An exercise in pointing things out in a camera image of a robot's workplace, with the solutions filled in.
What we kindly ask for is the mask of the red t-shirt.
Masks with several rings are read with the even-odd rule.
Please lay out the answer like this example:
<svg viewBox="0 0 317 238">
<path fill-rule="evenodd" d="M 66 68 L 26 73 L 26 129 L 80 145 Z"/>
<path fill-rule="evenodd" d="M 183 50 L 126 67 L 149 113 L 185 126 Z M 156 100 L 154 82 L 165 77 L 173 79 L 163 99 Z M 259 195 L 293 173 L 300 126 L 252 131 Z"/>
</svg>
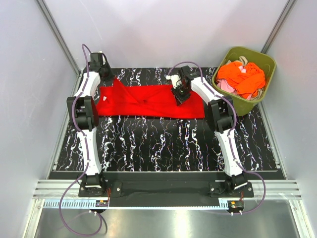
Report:
<svg viewBox="0 0 317 238">
<path fill-rule="evenodd" d="M 124 86 L 116 78 L 112 86 L 100 88 L 97 111 L 100 116 L 205 117 L 203 100 L 197 93 L 178 106 L 171 89 L 171 85 Z"/>
</svg>

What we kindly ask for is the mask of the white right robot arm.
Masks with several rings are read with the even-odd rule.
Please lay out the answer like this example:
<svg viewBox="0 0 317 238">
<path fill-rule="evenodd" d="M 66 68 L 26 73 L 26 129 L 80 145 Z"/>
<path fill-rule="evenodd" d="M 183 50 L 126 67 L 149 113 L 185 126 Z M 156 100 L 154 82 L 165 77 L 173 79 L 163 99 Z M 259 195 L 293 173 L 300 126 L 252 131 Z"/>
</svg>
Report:
<svg viewBox="0 0 317 238">
<path fill-rule="evenodd" d="M 235 143 L 236 113 L 232 99 L 224 96 L 213 87 L 199 73 L 191 72 L 188 66 L 180 68 L 176 74 L 168 72 L 166 79 L 172 83 L 172 93 L 177 105 L 185 103 L 195 92 L 207 105 L 209 127 L 214 131 L 219 141 L 224 159 L 224 172 L 227 179 L 219 186 L 218 191 L 211 191 L 212 195 L 237 196 L 248 183 Z"/>
</svg>

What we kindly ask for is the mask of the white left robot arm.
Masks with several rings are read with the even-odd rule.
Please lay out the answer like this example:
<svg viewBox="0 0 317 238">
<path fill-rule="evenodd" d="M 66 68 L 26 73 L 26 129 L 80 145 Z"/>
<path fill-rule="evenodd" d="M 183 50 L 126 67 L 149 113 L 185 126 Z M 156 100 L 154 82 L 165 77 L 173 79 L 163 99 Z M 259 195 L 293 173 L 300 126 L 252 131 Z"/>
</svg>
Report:
<svg viewBox="0 0 317 238">
<path fill-rule="evenodd" d="M 86 62 L 86 72 L 77 92 L 66 100 L 70 120 L 82 147 L 84 172 L 79 176 L 80 197 L 101 197 L 108 192 L 98 156 L 99 115 L 94 101 L 102 78 L 108 76 L 111 76 L 111 68 L 105 54 L 101 51 L 90 53 L 90 61 Z"/>
</svg>

